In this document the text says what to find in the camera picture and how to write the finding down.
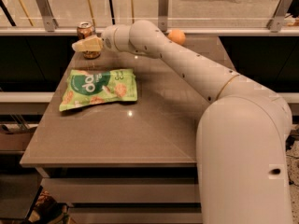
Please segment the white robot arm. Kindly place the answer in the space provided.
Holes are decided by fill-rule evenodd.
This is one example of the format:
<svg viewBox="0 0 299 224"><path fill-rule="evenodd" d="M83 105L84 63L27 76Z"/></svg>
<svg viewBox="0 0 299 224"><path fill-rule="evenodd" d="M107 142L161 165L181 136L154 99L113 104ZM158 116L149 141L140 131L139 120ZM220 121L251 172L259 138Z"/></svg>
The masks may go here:
<svg viewBox="0 0 299 224"><path fill-rule="evenodd" d="M159 58L208 101L196 135L204 224L293 224L285 151L292 112L279 94L169 40L150 21L109 26L72 48Z"/></svg>

